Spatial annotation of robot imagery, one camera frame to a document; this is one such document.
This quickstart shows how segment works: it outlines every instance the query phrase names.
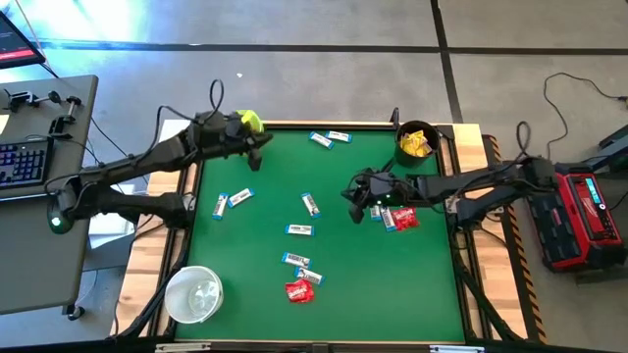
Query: computer monitor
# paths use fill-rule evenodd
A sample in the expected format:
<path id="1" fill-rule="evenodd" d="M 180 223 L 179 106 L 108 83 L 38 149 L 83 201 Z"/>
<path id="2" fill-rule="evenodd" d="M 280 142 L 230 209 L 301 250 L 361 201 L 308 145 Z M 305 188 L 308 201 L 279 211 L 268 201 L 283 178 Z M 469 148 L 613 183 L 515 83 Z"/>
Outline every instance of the computer monitor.
<path id="1" fill-rule="evenodd" d="M 43 64 L 46 59 L 0 11 L 0 69 Z"/>

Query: wooden table frame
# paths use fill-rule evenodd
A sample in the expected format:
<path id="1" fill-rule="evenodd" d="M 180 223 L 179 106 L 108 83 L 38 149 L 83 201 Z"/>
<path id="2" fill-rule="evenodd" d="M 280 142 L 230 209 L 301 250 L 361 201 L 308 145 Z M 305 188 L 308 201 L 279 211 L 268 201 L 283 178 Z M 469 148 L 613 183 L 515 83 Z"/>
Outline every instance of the wooden table frame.
<path id="1" fill-rule="evenodd" d="M 334 126 L 353 126 L 359 129 L 393 128 L 392 123 L 366 122 L 265 122 L 271 128 L 334 128 Z M 162 135 L 173 135 L 181 129 L 172 131 L 162 129 Z M 442 175 L 454 175 L 487 166 L 487 158 L 493 163 L 500 158 L 497 142 L 489 136 L 482 136 L 477 125 L 439 125 L 442 133 L 442 148 L 439 153 L 439 165 Z M 187 171 L 176 173 L 154 173 L 150 177 L 148 193 L 159 195 L 163 192 L 177 191 L 181 194 L 198 189 L 196 166 Z M 487 190 L 467 193 L 477 197 Z M 159 225 L 161 221 L 153 219 L 144 228 Z M 538 303 L 534 287 L 526 273 L 525 253 L 520 247 L 518 227 L 514 212 L 507 209 L 500 224 L 487 221 L 483 227 L 504 238 L 507 248 L 498 244 L 481 230 L 465 231 L 458 235 L 458 241 L 468 250 L 461 251 L 464 263 L 486 296 L 497 309 L 510 328 L 522 337 L 536 341 L 545 341 Z M 127 328 L 141 312 L 155 288 L 163 280 L 164 274 L 172 267 L 178 256 L 183 239 L 183 231 L 159 229 L 142 237 L 133 244 L 129 265 L 119 297 L 117 316 L 121 330 Z M 460 310 L 463 316 L 465 337 L 498 338 L 484 311 L 478 309 L 475 298 L 468 288 L 456 276 Z M 154 315 L 142 335 L 163 334 L 168 327 L 168 315 L 163 307 Z"/>

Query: yellow object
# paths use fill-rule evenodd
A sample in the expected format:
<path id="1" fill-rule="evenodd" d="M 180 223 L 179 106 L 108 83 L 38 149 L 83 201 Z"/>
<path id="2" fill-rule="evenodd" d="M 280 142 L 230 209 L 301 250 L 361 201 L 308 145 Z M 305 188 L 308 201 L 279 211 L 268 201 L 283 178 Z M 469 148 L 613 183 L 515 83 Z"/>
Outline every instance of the yellow object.
<path id="1" fill-rule="evenodd" d="M 425 157 L 432 152 L 428 139 L 423 135 L 423 130 L 405 134 L 400 144 L 405 153 L 414 157 Z"/>
<path id="2" fill-rule="evenodd" d="M 241 121 L 246 124 L 249 123 L 251 129 L 255 132 L 264 132 L 264 123 L 252 110 L 238 110 L 236 111 L 238 114 L 242 115 Z"/>

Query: black cup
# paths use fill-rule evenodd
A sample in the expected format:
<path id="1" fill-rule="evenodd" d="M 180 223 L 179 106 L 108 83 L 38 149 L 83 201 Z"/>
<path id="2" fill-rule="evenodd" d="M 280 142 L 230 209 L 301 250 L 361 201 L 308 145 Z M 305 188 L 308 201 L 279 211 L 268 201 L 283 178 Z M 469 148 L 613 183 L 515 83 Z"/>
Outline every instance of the black cup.
<path id="1" fill-rule="evenodd" d="M 423 136 L 425 136 L 428 140 L 428 145 L 432 148 L 432 151 L 425 157 L 412 156 L 401 149 L 401 138 L 407 133 L 416 132 L 418 130 L 423 130 Z M 435 154 L 436 151 L 439 150 L 440 145 L 441 138 L 439 137 L 439 132 L 433 126 L 420 121 L 407 122 L 399 127 L 394 136 L 394 158 L 404 167 L 418 167 L 430 156 Z"/>

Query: desk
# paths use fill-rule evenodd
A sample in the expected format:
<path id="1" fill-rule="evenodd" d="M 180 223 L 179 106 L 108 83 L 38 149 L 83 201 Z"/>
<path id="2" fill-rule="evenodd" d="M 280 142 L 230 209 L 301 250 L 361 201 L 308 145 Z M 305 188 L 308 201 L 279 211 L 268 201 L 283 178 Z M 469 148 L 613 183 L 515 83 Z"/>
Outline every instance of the desk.
<path id="1" fill-rule="evenodd" d="M 348 203 L 340 191 L 356 172 L 380 168 L 391 157 L 390 124 L 276 122 L 267 126 L 275 138 L 263 148 L 260 172 L 251 172 L 239 157 L 203 165 L 188 264 L 216 271 L 226 298 L 206 323 L 177 326 L 177 338 L 459 343 L 464 341 L 466 317 L 476 334 L 482 334 L 473 298 L 456 291 L 442 215 L 420 209 L 421 226 L 395 233 L 386 233 L 381 223 L 371 222 L 368 216 L 359 226 L 348 216 Z M 447 127 L 455 136 L 460 169 L 485 167 L 479 127 Z M 308 141 L 310 130 L 329 128 L 346 129 L 353 133 L 353 141 L 338 142 L 332 150 Z M 412 171 L 395 166 L 393 171 L 398 175 L 450 174 L 451 154 L 444 146 L 441 160 L 432 158 Z M 194 176 L 192 168 L 185 191 L 191 190 Z M 173 191 L 178 178 L 178 174 L 155 174 L 148 192 Z M 227 210 L 223 220 L 211 220 L 220 192 L 233 194 L 246 187 L 255 189 L 256 195 Z M 305 212 L 299 195 L 306 191 L 322 210 L 319 220 L 310 220 Z M 317 234 L 312 238 L 286 235 L 286 224 L 310 224 Z M 495 225 L 485 227 L 499 232 Z M 527 336 L 508 251 L 480 232 L 475 238 L 487 296 L 511 328 Z M 121 329 L 154 291 L 165 243 L 165 231 L 135 243 L 118 306 Z M 313 303 L 288 303 L 283 284 L 294 277 L 293 269 L 280 262 L 284 251 L 310 257 L 313 271 L 327 276 L 324 286 L 315 288 Z M 459 303 L 465 299 L 468 308 L 462 313 Z M 160 317 L 158 331 L 164 328 L 166 317 Z M 290 325 L 295 318 L 299 325 Z"/>
<path id="2" fill-rule="evenodd" d="M 82 106 L 75 110 L 77 123 L 67 132 L 74 141 L 85 144 L 97 83 L 96 76 L 43 79 L 1 84 L 0 92 L 1 88 L 12 93 L 29 90 L 45 97 L 56 90 L 64 99 L 69 95 L 80 98 Z M 0 105 L 6 106 L 4 93 L 0 97 Z M 51 102 L 41 103 L 39 108 L 24 105 L 11 115 L 0 141 L 21 140 L 30 133 L 46 135 L 52 120 L 67 114 L 68 107 L 67 103 L 60 107 Z M 49 177 L 78 172 L 83 152 L 73 143 L 56 142 Z M 43 193 L 43 186 L 28 191 Z M 11 196 L 4 191 L 0 195 Z M 45 197 L 0 202 L 0 314 L 70 305 L 77 299 L 89 221 L 76 222 L 66 234 L 55 234 L 46 220 L 47 205 Z"/>

